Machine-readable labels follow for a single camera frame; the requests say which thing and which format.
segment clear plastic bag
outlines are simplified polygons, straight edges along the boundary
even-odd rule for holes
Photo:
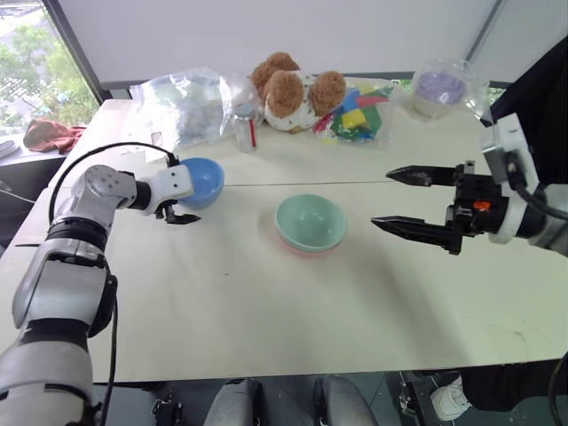
[[[207,68],[164,75],[130,87],[138,125],[159,134],[162,147],[174,150],[215,142],[232,132],[233,108],[248,102],[262,121],[255,87],[247,77],[222,76]]]
[[[488,88],[489,82],[478,79],[467,60],[433,59],[414,73],[406,109],[415,118],[429,121],[465,105],[477,118],[493,122]]]
[[[313,132],[328,143],[387,147],[392,143],[392,112],[401,92],[388,81],[350,79],[343,103],[319,120]]]

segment blue bowl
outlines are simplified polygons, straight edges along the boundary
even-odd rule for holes
[[[180,164],[189,169],[193,182],[193,195],[180,198],[179,202],[192,209],[204,209],[217,199],[223,190],[225,173],[221,166],[209,158],[187,158]]]

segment green bowl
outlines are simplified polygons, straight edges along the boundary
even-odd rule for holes
[[[301,193],[284,200],[276,209],[280,237],[304,253],[328,251],[347,233],[347,218],[327,198]]]

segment teddy bear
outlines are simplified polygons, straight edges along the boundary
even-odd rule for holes
[[[311,128],[339,107],[345,79],[336,71],[307,75],[284,52],[272,54],[250,77],[264,105],[265,120],[277,130],[297,133]]]

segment white sneaker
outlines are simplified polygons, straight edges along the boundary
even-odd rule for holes
[[[443,422],[457,419],[471,407],[463,393],[461,376],[447,386],[434,390],[430,399],[436,415]]]

